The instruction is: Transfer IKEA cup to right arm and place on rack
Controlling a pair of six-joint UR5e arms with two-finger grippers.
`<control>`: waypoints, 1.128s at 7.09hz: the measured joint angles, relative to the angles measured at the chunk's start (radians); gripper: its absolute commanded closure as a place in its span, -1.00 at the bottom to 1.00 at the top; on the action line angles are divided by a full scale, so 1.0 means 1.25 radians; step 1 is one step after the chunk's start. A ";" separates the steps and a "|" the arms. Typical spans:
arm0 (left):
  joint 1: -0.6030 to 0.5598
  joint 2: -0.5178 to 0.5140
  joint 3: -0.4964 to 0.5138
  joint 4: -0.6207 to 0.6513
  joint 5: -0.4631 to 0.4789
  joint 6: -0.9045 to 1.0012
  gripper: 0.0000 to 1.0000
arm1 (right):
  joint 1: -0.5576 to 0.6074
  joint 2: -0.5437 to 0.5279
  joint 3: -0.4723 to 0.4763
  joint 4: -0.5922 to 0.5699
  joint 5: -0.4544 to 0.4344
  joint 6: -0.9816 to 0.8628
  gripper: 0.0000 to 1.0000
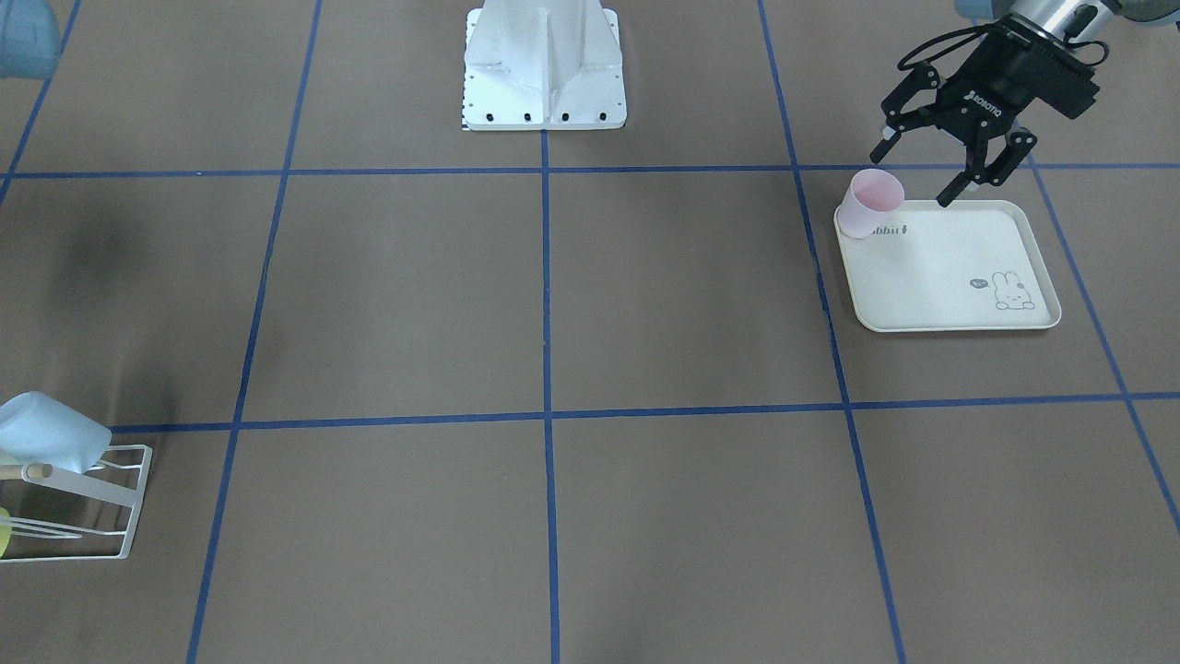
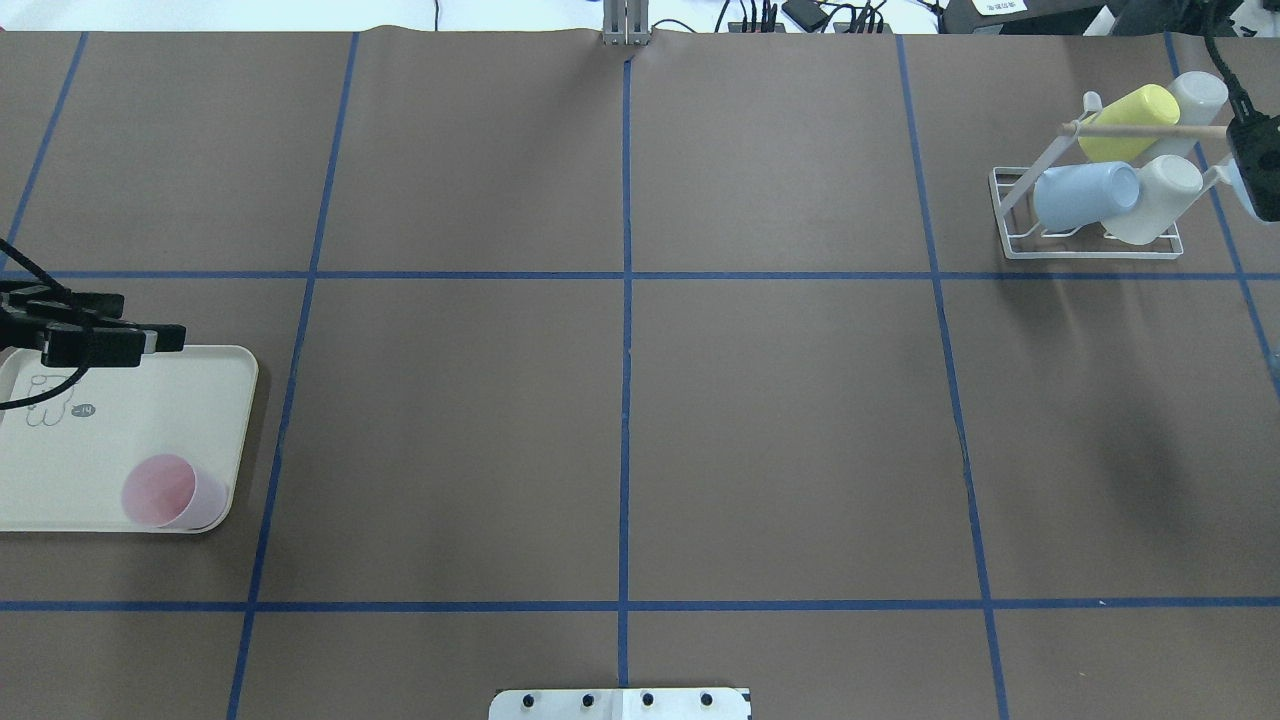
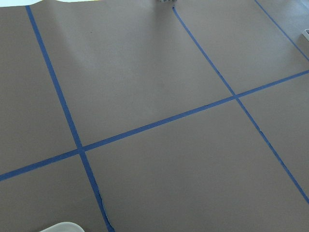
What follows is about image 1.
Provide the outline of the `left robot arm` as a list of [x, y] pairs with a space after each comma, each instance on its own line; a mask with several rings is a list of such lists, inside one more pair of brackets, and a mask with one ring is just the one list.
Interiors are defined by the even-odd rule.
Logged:
[[979, 185], [999, 186], [1036, 147], [1020, 125], [1032, 101], [1076, 119], [1095, 104], [1097, 63], [1080, 59], [1116, 18], [1148, 27], [1176, 24], [1175, 1], [958, 1], [971, 25], [922, 42], [897, 68], [903, 80], [881, 101], [881, 163], [903, 134], [935, 127], [964, 147], [964, 165], [937, 200], [948, 208]]

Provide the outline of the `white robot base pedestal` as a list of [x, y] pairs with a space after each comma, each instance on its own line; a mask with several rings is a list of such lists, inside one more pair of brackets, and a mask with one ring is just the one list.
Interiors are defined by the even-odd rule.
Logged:
[[625, 125], [620, 17], [599, 1], [485, 1], [465, 27], [466, 131]]

